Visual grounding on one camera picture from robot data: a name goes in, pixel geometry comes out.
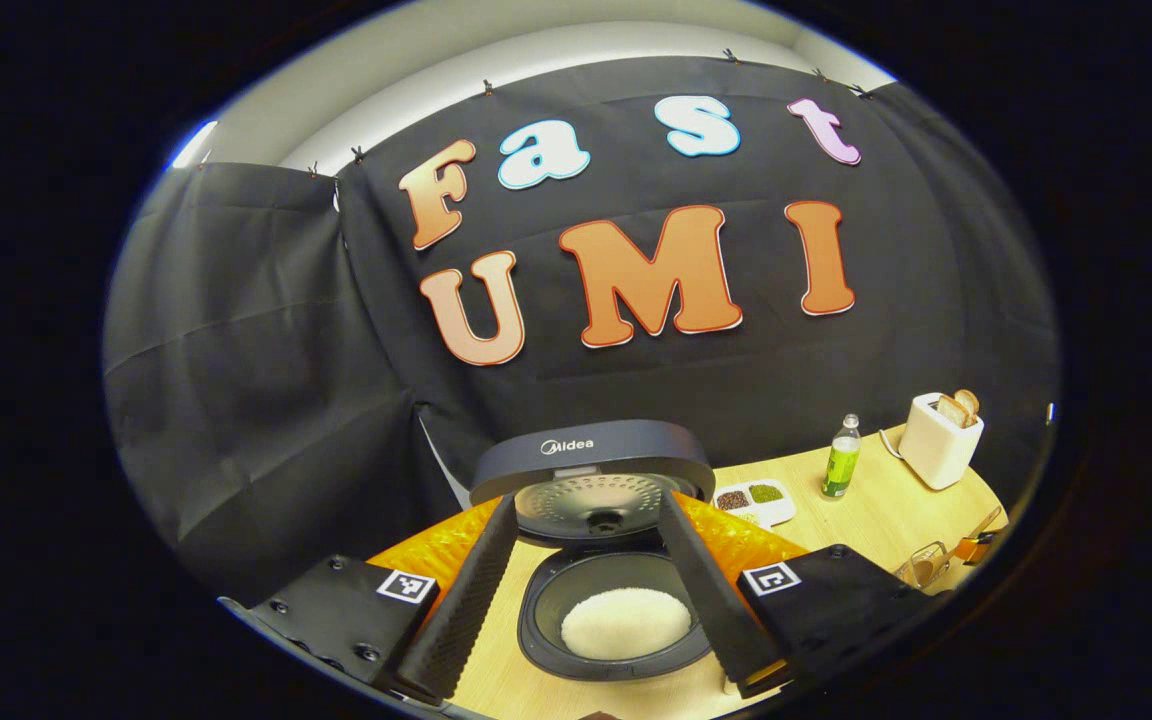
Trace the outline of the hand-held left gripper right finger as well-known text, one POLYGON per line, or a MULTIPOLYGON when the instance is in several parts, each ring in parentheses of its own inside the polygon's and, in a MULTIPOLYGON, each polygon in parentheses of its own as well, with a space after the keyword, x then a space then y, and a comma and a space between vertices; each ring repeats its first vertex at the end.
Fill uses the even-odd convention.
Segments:
POLYGON ((723 675, 745 698, 854 670, 948 597, 846 544, 805 551, 679 492, 660 497, 657 526, 723 675))

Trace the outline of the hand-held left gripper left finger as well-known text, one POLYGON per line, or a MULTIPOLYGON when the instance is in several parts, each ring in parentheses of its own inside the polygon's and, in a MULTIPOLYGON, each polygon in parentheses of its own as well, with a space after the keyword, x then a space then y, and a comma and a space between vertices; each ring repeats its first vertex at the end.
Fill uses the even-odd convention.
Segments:
POLYGON ((498 497, 371 559, 334 553, 264 600, 221 606, 356 691, 438 705, 456 692, 517 536, 515 497, 498 497))

